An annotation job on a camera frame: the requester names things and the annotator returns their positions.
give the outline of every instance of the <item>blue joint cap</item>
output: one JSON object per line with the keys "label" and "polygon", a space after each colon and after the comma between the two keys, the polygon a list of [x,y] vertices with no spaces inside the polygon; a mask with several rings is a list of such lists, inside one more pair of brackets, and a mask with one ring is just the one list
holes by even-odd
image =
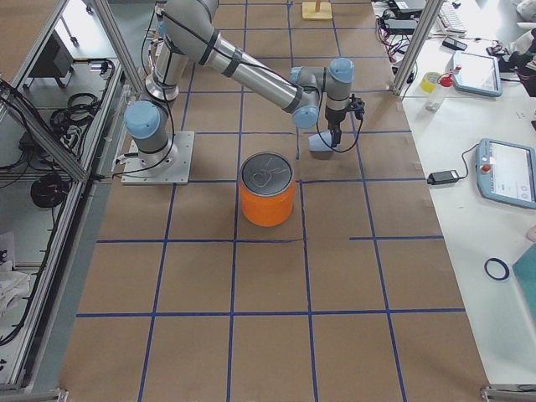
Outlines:
{"label": "blue joint cap", "polygon": [[332,60],[329,64],[329,74],[344,84],[349,84],[353,81],[353,62],[350,59],[345,59],[344,57],[339,57],[338,59]]}
{"label": "blue joint cap", "polygon": [[302,71],[303,67],[292,67],[291,68],[291,78],[290,82],[292,84],[296,84],[298,82],[298,75],[300,75],[300,71]]}
{"label": "blue joint cap", "polygon": [[160,112],[148,100],[140,100],[125,111],[125,125],[137,140],[145,140],[152,136],[160,127]]}
{"label": "blue joint cap", "polygon": [[309,128],[317,124],[318,106],[302,106],[292,113],[292,121],[298,128]]}
{"label": "blue joint cap", "polygon": [[164,38],[166,36],[166,23],[165,23],[165,21],[160,21],[158,23],[158,33],[160,34],[160,38]]}

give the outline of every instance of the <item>plastic bottle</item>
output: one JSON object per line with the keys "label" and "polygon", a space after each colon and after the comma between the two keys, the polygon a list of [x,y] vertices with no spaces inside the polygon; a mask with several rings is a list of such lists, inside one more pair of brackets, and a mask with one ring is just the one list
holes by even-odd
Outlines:
{"label": "plastic bottle", "polygon": [[440,106],[443,104],[446,96],[451,90],[452,85],[454,84],[454,79],[452,78],[455,74],[461,70],[461,66],[457,65],[454,70],[449,71],[446,74],[443,74],[434,90],[431,92],[430,96],[426,100],[425,108],[428,111],[437,111]]}

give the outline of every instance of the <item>metal base plate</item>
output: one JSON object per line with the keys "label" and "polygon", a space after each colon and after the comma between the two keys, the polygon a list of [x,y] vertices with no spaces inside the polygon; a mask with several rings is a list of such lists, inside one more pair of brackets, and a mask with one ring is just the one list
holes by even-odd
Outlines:
{"label": "metal base plate", "polygon": [[[192,161],[193,150],[193,131],[176,131],[175,145],[178,149],[178,160],[162,171],[160,174],[150,173],[150,170],[122,176],[121,182],[125,185],[153,185],[153,184],[188,184],[190,175],[190,163]],[[128,152],[137,152],[137,146],[134,141],[131,143]],[[140,159],[133,157],[126,160],[125,172],[145,168],[140,163]]]}

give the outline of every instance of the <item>orange container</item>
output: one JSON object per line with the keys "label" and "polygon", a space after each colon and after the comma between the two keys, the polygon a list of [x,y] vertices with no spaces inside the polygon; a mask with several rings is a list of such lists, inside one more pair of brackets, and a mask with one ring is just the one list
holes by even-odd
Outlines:
{"label": "orange container", "polygon": [[292,167],[277,153],[257,153],[242,164],[240,208],[252,224],[271,227],[285,222],[292,212],[295,190]]}

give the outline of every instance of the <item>black tape ring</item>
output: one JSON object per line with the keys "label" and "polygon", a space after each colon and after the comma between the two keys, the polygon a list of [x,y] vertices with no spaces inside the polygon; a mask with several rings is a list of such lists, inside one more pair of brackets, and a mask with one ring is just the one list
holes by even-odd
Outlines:
{"label": "black tape ring", "polygon": [[[504,275],[503,276],[493,276],[490,271],[489,271],[489,268],[488,268],[488,264],[490,262],[497,262],[503,269],[504,269]],[[484,263],[484,271],[486,272],[486,274],[492,278],[493,280],[495,281],[504,281],[506,280],[509,276],[510,276],[510,269],[508,268],[508,265],[506,265],[506,262],[504,262],[503,260],[500,260],[498,258],[490,258],[488,259],[485,263]]]}

